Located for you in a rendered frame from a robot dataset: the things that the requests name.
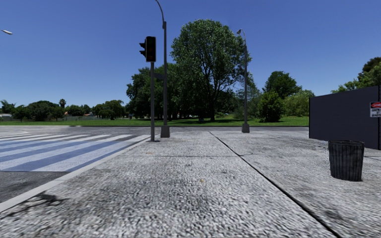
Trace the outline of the traffic light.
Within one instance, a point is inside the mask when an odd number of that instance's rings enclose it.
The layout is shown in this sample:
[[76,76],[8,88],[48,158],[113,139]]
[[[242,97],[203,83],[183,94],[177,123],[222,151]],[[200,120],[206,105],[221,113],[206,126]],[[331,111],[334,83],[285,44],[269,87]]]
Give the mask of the traffic light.
[[155,80],[154,80],[154,63],[156,62],[156,38],[154,36],[145,37],[144,43],[140,43],[143,50],[139,52],[144,55],[146,62],[150,63],[150,141],[156,142],[155,140],[155,100],[154,100],[154,90],[155,90]]

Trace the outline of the tree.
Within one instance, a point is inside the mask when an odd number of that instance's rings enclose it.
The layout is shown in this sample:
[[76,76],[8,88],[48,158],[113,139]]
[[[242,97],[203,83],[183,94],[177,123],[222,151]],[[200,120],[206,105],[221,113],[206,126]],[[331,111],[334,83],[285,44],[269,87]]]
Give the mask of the tree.
[[243,38],[219,21],[199,19],[181,27],[171,48],[181,109],[215,121],[221,93],[244,80]]

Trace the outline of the trees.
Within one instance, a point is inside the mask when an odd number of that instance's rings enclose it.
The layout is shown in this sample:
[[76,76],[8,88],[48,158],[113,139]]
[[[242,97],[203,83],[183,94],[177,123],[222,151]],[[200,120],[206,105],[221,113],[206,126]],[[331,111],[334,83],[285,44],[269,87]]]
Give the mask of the trees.
[[248,73],[247,116],[259,122],[279,122],[283,116],[306,117],[315,94],[297,84],[290,73],[274,71],[260,90]]
[[0,100],[0,122],[2,121],[48,121],[48,120],[78,120],[78,119],[120,119],[125,117],[126,109],[121,100],[106,101],[90,107],[84,105],[68,105],[65,99],[53,103],[40,100],[29,105],[10,103]]
[[362,68],[356,79],[339,85],[338,89],[331,93],[351,91],[366,87],[381,85],[381,57],[370,59]]

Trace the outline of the dark building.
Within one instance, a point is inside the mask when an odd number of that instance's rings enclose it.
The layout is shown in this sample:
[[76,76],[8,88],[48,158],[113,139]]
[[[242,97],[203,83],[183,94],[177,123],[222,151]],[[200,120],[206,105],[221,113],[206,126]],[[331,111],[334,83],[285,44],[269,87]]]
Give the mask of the dark building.
[[381,150],[381,116],[371,117],[371,104],[381,103],[381,86],[309,99],[309,138],[352,140]]

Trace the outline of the dark bin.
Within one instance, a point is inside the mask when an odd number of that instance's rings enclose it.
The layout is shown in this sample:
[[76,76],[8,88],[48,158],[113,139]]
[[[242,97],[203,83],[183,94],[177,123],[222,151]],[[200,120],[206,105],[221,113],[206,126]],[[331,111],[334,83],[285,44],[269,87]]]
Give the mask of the dark bin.
[[362,181],[365,144],[361,141],[329,140],[329,166],[333,178]]

